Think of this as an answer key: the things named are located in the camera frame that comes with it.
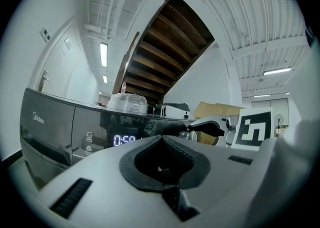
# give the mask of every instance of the black vent slot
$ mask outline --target black vent slot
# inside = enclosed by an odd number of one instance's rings
[[[251,162],[253,161],[253,159],[251,159],[251,158],[244,158],[244,157],[239,157],[239,156],[234,156],[234,155],[231,155],[228,158],[228,160],[234,161],[234,162],[239,162],[239,163],[246,164],[246,165],[250,165]]]
[[[91,180],[78,179],[50,209],[59,216],[67,219],[91,183]]]

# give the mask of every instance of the digital display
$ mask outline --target digital display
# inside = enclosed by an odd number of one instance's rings
[[[113,145],[120,146],[126,143],[130,143],[136,140],[136,137],[133,135],[118,135],[116,134],[113,137]]]

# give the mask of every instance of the fan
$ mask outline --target fan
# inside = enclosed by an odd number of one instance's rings
[[[282,116],[282,114],[277,114],[275,117],[275,123],[278,124],[278,132],[279,132],[279,127],[284,123],[285,118]]]

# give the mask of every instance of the white panel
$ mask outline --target white panel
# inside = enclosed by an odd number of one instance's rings
[[[281,114],[284,118],[283,126],[289,125],[289,111],[288,111],[288,99],[276,99],[270,101],[271,107],[274,110],[274,116]]]
[[[270,107],[270,101],[257,101],[257,102],[251,102],[251,108],[265,108]]]

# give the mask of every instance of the clear plastic bag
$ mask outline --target clear plastic bag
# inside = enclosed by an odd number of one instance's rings
[[[129,93],[112,94],[108,108],[146,114],[147,100],[144,96]]]

